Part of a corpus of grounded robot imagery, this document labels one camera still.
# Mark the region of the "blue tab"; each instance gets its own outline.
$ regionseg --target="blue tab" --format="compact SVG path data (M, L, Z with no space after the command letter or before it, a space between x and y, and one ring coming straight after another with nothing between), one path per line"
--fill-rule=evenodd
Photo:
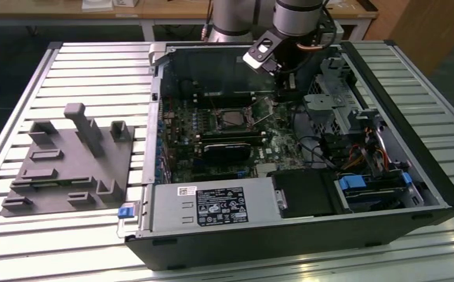
M412 183L411 176L407 172L402 173L402 179L404 180L406 186Z
M340 180L338 180L338 184L339 184L339 187L342 188L342 190L348 189L348 185L347 185L347 182L344 181L343 177L342 177Z
M133 218L133 207L120 207L119 208L119 219L131 219Z
M366 182L360 175L346 175L338 183L342 190L366 187Z

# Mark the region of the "blue drive bracket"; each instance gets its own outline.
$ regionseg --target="blue drive bracket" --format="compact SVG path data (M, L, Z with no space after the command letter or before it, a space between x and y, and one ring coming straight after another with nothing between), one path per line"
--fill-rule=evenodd
M338 183L342 190L366 188L366 182L360 175L346 175Z

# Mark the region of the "white label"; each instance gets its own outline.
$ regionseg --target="white label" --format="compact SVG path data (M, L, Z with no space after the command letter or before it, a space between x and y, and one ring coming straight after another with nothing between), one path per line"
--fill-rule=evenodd
M116 18L136 18L137 15L135 14L115 14Z
M196 191L196 186L179 187L178 195L179 196L195 195L195 191Z

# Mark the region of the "motherboard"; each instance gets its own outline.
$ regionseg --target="motherboard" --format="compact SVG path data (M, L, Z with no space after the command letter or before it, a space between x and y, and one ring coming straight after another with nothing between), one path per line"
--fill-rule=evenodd
M266 177L304 166L291 131L290 103L272 92L164 100L172 183Z

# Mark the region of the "slotted aluminum table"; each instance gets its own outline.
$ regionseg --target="slotted aluminum table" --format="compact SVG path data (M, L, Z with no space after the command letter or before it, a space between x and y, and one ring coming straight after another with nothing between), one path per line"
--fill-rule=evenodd
M454 108L395 46L355 43L454 182ZM150 43L52 44L0 135L0 204L19 171L35 120L63 118L67 103L81 102L99 126L125 120L136 127L127 200L141 194L145 148ZM367 92L364 101L374 107ZM116 209L4 218L0 216L0 281L434 281L454 278L454 219L411 232L387 246L334 251L180 271L148 270L125 248Z

